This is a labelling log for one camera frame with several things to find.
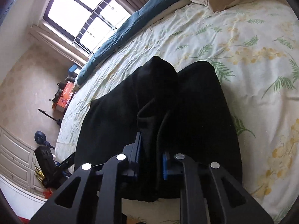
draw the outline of black garment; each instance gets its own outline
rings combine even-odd
[[[208,62],[195,62],[176,73],[171,64],[155,56],[94,100],[79,135],[75,170],[85,162],[102,164],[121,153],[134,142],[137,131],[142,133],[146,170],[134,191],[127,190],[126,198],[177,197],[158,195],[164,149],[185,153],[203,164],[217,161],[242,182],[237,135]]]

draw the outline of folded clothing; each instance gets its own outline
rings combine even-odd
[[[155,56],[110,93],[91,102],[78,139],[75,170],[85,162],[105,163],[142,133],[141,178],[123,198],[155,201],[178,198],[161,190],[164,150],[202,164],[219,162],[242,183],[238,138],[214,68],[195,62],[176,73]]]

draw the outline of wrinkled sheet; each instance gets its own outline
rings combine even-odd
[[[239,139],[244,187],[278,223],[299,194],[299,21],[275,0],[215,14],[191,3],[136,35],[74,96],[62,121],[57,158],[75,151],[91,100],[155,55],[176,71],[199,60],[214,66]],[[179,201],[123,201],[125,214],[141,218],[143,211],[147,223],[179,220]],[[150,214],[142,206],[160,211]]]

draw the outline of window frame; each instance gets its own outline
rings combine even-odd
[[[80,43],[80,40],[84,33],[87,31],[93,20],[98,17],[101,19],[104,23],[106,23],[112,30],[116,31],[117,29],[115,26],[113,26],[110,22],[108,22],[103,16],[100,15],[101,10],[103,10],[112,0],[102,0],[95,9],[91,9],[89,6],[81,2],[80,0],[74,0],[75,2],[79,3],[81,6],[83,6],[86,10],[88,10],[91,15],[85,22],[85,24],[82,26],[81,30],[78,32],[77,36],[74,37],[71,35],[68,31],[66,31],[64,28],[62,28],[60,25],[58,25],[56,22],[54,22],[52,19],[48,17],[50,9],[53,5],[54,0],[50,0],[47,8],[45,10],[43,19],[48,22],[53,28],[58,30],[60,33],[62,33],[65,37],[67,37],[69,40],[71,40],[74,44],[82,48],[86,53],[89,55],[92,55],[93,51],[88,49],[86,46],[84,46],[82,43]]]

